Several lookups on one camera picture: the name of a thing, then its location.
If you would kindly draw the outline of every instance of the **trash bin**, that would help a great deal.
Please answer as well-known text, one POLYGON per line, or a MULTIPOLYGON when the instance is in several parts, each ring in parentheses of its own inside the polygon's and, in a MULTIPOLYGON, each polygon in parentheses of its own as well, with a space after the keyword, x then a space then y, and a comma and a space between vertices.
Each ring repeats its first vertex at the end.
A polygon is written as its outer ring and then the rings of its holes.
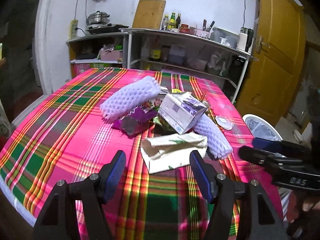
POLYGON ((255 138, 271 141, 282 141, 282 137, 267 121, 254 114, 246 114, 242 118, 255 138))

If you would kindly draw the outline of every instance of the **plastic jar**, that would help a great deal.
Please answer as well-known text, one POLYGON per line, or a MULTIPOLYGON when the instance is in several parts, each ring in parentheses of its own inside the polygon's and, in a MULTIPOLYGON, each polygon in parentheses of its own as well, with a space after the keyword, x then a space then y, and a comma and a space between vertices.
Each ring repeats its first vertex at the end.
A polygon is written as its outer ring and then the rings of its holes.
POLYGON ((179 32, 184 34, 189 34, 189 25, 181 24, 179 32))

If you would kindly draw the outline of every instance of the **human hand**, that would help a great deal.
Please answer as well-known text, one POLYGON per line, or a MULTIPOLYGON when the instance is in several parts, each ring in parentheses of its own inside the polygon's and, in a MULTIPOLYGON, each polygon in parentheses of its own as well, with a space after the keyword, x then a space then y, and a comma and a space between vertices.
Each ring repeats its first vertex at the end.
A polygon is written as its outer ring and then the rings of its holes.
MULTIPOLYGON (((320 196, 308 197, 303 201, 302 210, 308 212, 310 210, 320 211, 320 196)), ((291 192, 289 197, 289 205, 287 211, 287 220, 292 223, 300 215, 299 207, 297 206, 297 196, 294 191, 291 192)))

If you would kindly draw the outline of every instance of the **paper towel roll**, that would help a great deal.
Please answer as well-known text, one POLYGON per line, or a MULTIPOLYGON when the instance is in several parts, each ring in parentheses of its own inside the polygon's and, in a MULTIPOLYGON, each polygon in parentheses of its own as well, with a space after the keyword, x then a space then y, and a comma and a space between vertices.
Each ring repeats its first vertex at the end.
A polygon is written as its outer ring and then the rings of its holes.
POLYGON ((248 35, 246 33, 239 33, 239 40, 237 44, 237 49, 245 51, 245 46, 247 44, 248 35))

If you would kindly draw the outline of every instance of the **white paper bag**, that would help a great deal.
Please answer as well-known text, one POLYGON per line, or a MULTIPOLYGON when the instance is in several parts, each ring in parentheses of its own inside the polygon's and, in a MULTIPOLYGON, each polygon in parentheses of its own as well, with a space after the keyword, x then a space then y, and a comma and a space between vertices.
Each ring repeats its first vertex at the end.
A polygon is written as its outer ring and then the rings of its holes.
POLYGON ((204 158, 207 137, 196 134, 172 134, 146 138, 141 143, 141 153, 149 174, 189 165, 190 153, 198 150, 204 158))

